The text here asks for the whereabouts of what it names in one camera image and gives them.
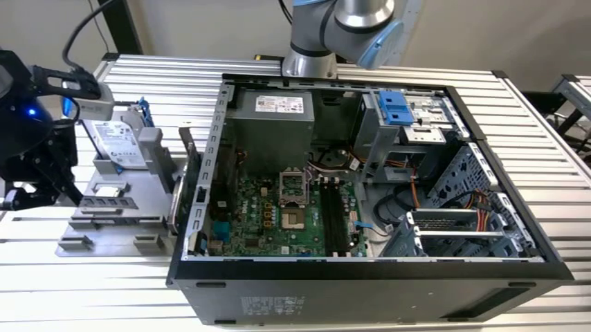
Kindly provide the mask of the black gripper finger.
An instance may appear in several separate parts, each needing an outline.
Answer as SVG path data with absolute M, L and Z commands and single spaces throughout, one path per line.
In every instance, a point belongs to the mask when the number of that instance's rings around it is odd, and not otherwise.
M 12 183 L 1 183 L 1 211 L 18 211 L 56 203 L 58 192 L 53 189 L 36 189 L 26 192 L 22 187 L 14 187 Z
M 53 189 L 58 192 L 58 197 L 65 196 L 77 206 L 82 193 L 74 185 L 72 172 L 72 167 L 77 165 L 76 139 L 48 138 L 20 156 L 20 161 L 22 165 L 18 166 L 18 181 L 30 184 L 34 190 Z

